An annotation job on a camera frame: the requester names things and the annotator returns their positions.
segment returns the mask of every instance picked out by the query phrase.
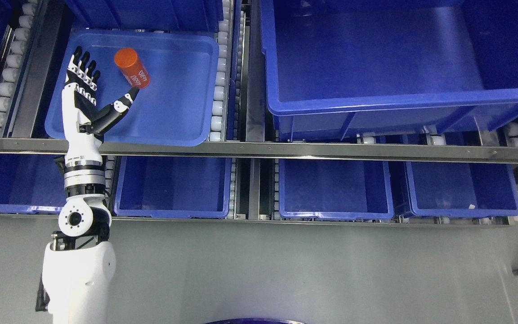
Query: metal rail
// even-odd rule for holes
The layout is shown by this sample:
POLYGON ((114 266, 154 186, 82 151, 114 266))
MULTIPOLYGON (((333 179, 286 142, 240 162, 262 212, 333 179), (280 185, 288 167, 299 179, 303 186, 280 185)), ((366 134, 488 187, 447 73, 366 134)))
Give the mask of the metal rail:
MULTIPOLYGON (((62 139, 0 138, 0 153, 65 154, 62 139)), ((204 142, 194 147, 107 142, 106 155, 186 156, 214 158, 310 158, 414 162, 518 164, 518 148, 490 146, 427 146, 404 144, 319 144, 280 142, 204 142)))

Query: white robotic arm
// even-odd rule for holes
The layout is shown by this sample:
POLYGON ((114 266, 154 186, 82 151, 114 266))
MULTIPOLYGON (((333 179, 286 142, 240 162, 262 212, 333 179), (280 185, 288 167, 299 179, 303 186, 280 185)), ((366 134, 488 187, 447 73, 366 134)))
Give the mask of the white robotic arm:
POLYGON ((58 165, 63 172, 66 204, 59 229, 45 247, 38 311, 53 314, 54 324, 104 324, 115 252, 109 239, 111 212, 105 199, 105 166, 99 154, 103 134, 125 116, 138 94, 131 88, 112 104, 96 109, 95 61, 77 47, 62 91, 63 128, 69 148, 58 165), (76 247, 76 240, 89 238, 76 247), (84 248, 95 240, 95 245, 84 248))

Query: large blue bin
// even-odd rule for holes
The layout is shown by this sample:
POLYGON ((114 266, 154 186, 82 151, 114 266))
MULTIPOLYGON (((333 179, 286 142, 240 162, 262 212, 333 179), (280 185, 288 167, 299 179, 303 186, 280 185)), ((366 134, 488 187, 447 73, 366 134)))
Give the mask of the large blue bin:
POLYGON ((263 0, 261 32, 281 140, 518 117, 518 0, 263 0))
POLYGON ((222 219, 229 212, 230 158, 127 156, 115 194, 118 216, 222 219))
POLYGON ((53 156, 0 154, 0 213, 59 214, 64 204, 53 156))
POLYGON ((86 26, 161 31, 219 30, 221 0, 65 0, 86 26))
MULTIPOLYGON (((84 29, 70 36, 61 71, 67 69, 77 46, 89 51, 101 72, 97 85, 98 109, 130 88, 113 63, 119 49, 136 49, 151 78, 150 84, 139 91, 125 118, 105 134, 105 141, 196 146, 207 139, 219 57, 219 46, 214 39, 84 29)), ((65 138, 61 106, 64 83, 65 75, 61 72, 45 119, 45 131, 54 138, 65 138)))
POLYGON ((288 219, 391 219, 387 163, 279 160, 279 212, 288 219))
MULTIPOLYGON (((446 136, 464 145, 460 135, 446 136)), ((419 144, 419 135, 403 135, 419 144)), ((404 217, 485 218, 518 215, 518 192, 510 164, 391 162, 395 214, 404 217)))

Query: orange can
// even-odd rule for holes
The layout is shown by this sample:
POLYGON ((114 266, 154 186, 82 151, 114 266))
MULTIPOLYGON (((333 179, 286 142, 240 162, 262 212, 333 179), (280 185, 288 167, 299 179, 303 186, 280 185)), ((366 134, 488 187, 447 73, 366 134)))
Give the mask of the orange can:
POLYGON ((149 73, 134 49, 129 47, 120 49, 115 53, 113 60, 131 86, 142 89, 149 84, 151 80, 149 73))

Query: gray floor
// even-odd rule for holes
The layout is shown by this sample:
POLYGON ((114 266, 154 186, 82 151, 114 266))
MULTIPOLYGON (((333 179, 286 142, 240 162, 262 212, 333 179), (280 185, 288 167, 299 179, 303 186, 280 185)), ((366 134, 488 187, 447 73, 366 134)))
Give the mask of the gray floor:
MULTIPOLYGON (((54 220, 0 217, 0 323, 35 313, 54 220)), ((116 221, 111 324, 518 323, 518 225, 497 230, 116 221)))

